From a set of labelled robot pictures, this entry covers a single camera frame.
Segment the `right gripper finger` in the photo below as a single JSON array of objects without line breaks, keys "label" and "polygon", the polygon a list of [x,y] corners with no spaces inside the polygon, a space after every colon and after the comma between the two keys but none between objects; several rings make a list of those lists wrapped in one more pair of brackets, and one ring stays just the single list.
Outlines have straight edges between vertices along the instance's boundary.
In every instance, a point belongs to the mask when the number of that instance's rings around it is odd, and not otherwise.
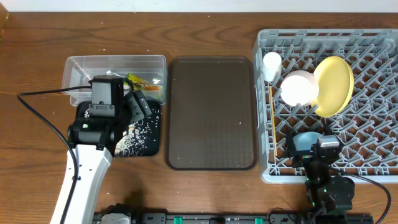
[{"label": "right gripper finger", "polygon": [[285,134],[285,149],[284,149],[284,157],[294,157],[296,153],[296,147],[294,144],[294,137],[292,135],[292,130],[288,129]]},{"label": "right gripper finger", "polygon": [[329,128],[326,120],[323,120],[323,147],[337,147],[342,149],[344,143],[338,138],[338,136]]}]

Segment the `green snack wrapper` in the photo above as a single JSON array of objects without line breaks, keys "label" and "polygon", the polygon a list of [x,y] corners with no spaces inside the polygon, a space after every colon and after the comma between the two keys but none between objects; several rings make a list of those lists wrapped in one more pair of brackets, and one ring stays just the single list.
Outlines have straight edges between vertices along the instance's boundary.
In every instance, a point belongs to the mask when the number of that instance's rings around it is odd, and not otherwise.
[{"label": "green snack wrapper", "polygon": [[132,73],[127,73],[126,78],[134,85],[135,90],[159,91],[162,89],[160,85],[150,83],[149,81],[139,78]]}]

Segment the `white cup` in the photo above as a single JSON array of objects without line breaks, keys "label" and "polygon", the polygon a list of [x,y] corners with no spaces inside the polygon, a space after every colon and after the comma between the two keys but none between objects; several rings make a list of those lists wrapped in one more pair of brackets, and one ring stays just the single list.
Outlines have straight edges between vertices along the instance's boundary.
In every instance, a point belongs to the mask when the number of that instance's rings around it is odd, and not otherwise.
[{"label": "white cup", "polygon": [[277,52],[269,52],[263,56],[262,74],[264,80],[272,82],[277,74],[282,71],[282,58]]}]

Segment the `wooden chopstick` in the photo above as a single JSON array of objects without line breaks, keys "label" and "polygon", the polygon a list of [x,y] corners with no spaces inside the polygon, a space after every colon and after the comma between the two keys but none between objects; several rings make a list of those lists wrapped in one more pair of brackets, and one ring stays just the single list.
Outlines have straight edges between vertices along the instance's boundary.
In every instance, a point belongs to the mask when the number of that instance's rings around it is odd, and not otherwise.
[{"label": "wooden chopstick", "polygon": [[269,96],[270,96],[270,106],[271,106],[271,121],[272,121],[272,135],[274,138],[274,155],[277,157],[277,141],[276,141],[276,133],[275,133],[275,120],[274,120],[274,104],[273,104],[273,93],[272,87],[269,88]]}]

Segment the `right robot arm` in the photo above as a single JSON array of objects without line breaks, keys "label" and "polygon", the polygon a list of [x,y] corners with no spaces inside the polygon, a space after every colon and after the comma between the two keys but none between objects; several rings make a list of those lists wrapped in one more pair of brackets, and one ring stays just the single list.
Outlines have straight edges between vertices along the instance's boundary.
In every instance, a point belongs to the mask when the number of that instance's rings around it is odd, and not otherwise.
[{"label": "right robot arm", "polygon": [[348,223],[346,212],[353,207],[355,184],[348,177],[330,173],[330,165],[340,158],[343,142],[328,127],[304,149],[294,143],[292,129],[285,137],[284,157],[292,159],[293,168],[305,170],[307,198],[313,205],[297,215],[295,223]]}]

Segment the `yellow plate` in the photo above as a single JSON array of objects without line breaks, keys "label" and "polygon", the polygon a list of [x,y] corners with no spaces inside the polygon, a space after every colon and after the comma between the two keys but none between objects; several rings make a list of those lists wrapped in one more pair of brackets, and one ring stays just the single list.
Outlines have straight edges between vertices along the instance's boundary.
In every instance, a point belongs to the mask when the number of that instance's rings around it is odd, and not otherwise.
[{"label": "yellow plate", "polygon": [[324,59],[313,73],[319,92],[311,104],[317,105],[315,114],[328,118],[341,112],[353,94],[354,75],[346,61],[337,56]]}]

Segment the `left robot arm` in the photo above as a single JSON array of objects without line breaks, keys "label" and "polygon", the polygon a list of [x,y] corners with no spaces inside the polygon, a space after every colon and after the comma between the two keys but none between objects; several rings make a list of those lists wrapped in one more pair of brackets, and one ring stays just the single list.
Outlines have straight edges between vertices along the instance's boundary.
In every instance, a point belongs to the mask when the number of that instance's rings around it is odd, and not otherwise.
[{"label": "left robot arm", "polygon": [[67,136],[67,167],[52,223],[91,223],[101,184],[129,125],[151,114],[126,77],[96,76],[91,100],[76,108]]}]

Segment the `light blue bowl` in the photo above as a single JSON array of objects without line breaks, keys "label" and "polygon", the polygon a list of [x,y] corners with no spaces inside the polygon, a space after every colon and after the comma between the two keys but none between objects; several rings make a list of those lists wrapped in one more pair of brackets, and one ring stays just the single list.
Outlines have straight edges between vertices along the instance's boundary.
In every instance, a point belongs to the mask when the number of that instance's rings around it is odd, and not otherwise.
[{"label": "light blue bowl", "polygon": [[293,137],[296,150],[310,150],[312,144],[315,144],[319,137],[322,137],[322,134],[313,131],[299,133]]}]

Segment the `pink bowl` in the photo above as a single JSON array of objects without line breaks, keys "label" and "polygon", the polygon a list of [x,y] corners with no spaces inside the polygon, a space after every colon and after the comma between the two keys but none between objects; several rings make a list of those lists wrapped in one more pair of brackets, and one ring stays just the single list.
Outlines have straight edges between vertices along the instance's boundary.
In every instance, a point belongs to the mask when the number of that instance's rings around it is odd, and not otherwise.
[{"label": "pink bowl", "polygon": [[289,73],[280,85],[282,100],[290,105],[309,105],[319,93],[318,82],[314,75],[303,70]]}]

